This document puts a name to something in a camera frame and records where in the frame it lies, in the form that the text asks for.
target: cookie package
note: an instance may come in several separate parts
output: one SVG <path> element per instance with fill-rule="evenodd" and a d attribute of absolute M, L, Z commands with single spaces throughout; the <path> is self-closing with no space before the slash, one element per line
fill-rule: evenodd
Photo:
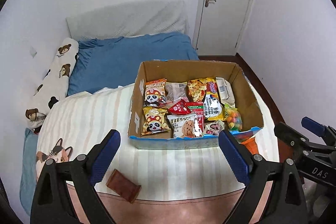
<path fill-rule="evenodd" d="M 214 78 L 206 78 L 207 91 L 204 100 L 204 116 L 208 121 L 224 120 L 224 111 L 219 101 Z"/>
<path fill-rule="evenodd" d="M 167 79 L 159 79 L 146 83 L 145 99 L 143 106 L 166 106 L 166 81 Z"/>
<path fill-rule="evenodd" d="M 206 79 L 195 79 L 188 82 L 188 93 L 193 102 L 202 102 L 207 90 Z"/>
<path fill-rule="evenodd" d="M 188 102 L 189 99 L 186 94 L 187 82 L 185 83 L 166 83 L 166 103 L 167 108 L 171 108 L 179 100 Z"/>
<path fill-rule="evenodd" d="M 166 109 L 147 106 L 142 110 L 145 116 L 145 123 L 141 136 L 160 133 L 169 129 L 169 126 L 165 123 Z"/>
<path fill-rule="evenodd" d="M 173 138 L 195 138 L 194 126 L 195 126 L 195 113 L 191 113 L 184 116 L 168 115 L 167 119 L 174 129 Z"/>

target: barcode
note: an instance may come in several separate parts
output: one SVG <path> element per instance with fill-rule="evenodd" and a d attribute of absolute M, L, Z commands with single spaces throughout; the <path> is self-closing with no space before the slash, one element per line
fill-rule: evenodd
<path fill-rule="evenodd" d="M 219 86 L 219 91 L 220 91 L 220 92 L 225 92 L 225 88 L 224 88 L 223 85 L 220 85 L 220 86 Z"/>

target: snack package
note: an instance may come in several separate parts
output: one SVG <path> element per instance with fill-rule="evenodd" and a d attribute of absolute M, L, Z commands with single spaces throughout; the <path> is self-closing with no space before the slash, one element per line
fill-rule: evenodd
<path fill-rule="evenodd" d="M 171 108 L 179 100 L 184 100 L 188 102 L 189 99 L 186 94 L 187 82 L 185 83 L 166 83 L 166 103 L 167 108 Z"/>
<path fill-rule="evenodd" d="M 215 121 L 215 122 L 208 123 L 205 126 L 205 129 L 203 131 L 203 135 L 204 134 L 211 134 L 211 135 L 218 136 L 219 133 L 224 129 L 225 129 L 224 122 L 221 121 L 221 120 L 218 120 L 218 121 Z"/>
<path fill-rule="evenodd" d="M 197 121 L 198 128 L 195 123 L 195 135 L 198 137 L 204 131 L 204 110 L 203 102 L 188 102 L 185 103 L 192 113 L 196 113 L 195 121 Z"/>
<path fill-rule="evenodd" d="M 218 87 L 220 102 L 225 105 L 229 104 L 235 107 L 235 97 L 233 96 L 231 84 L 224 78 L 216 77 L 216 83 Z"/>
<path fill-rule="evenodd" d="M 165 84 L 167 79 L 159 79 L 146 83 L 143 106 L 166 106 Z"/>
<path fill-rule="evenodd" d="M 195 79 L 188 82 L 188 93 L 194 102 L 202 102 L 207 90 L 206 79 Z"/>
<path fill-rule="evenodd" d="M 231 130 L 241 131 L 243 129 L 243 122 L 238 110 L 234 107 L 230 107 L 228 104 L 224 105 L 225 120 Z"/>
<path fill-rule="evenodd" d="M 165 123 L 166 109 L 147 106 L 142 111 L 145 115 L 145 123 L 141 136 L 160 133 L 169 129 L 169 126 Z"/>
<path fill-rule="evenodd" d="M 187 115 L 191 113 L 190 109 L 186 106 L 186 102 L 182 99 L 169 108 L 168 112 L 172 115 Z"/>
<path fill-rule="evenodd" d="M 167 118 L 174 129 L 173 138 L 195 138 L 195 113 L 184 116 L 168 115 Z"/>
<path fill-rule="evenodd" d="M 222 105 L 217 93 L 217 85 L 214 78 L 206 78 L 207 92 L 204 100 L 204 116 L 208 121 L 224 120 Z"/>

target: door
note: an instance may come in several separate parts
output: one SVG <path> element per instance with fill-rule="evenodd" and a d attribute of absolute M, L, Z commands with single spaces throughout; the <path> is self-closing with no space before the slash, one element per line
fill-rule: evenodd
<path fill-rule="evenodd" d="M 205 0 L 198 55 L 235 55 L 249 0 Z"/>

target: cheese snack package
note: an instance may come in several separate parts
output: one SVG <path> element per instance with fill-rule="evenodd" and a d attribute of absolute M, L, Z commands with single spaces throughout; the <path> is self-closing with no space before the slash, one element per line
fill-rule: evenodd
<path fill-rule="evenodd" d="M 207 90 L 206 79 L 195 79 L 188 82 L 188 93 L 193 102 L 202 102 Z"/>
<path fill-rule="evenodd" d="M 145 116 L 145 123 L 141 136 L 160 133 L 169 129 L 169 126 L 165 123 L 166 109 L 147 106 L 142 110 Z"/>
<path fill-rule="evenodd" d="M 167 79 L 159 79 L 146 83 L 145 99 L 143 106 L 165 107 Z"/>
<path fill-rule="evenodd" d="M 214 78 L 206 78 L 207 91 L 204 100 L 204 116 L 208 121 L 224 120 L 222 105 Z"/>

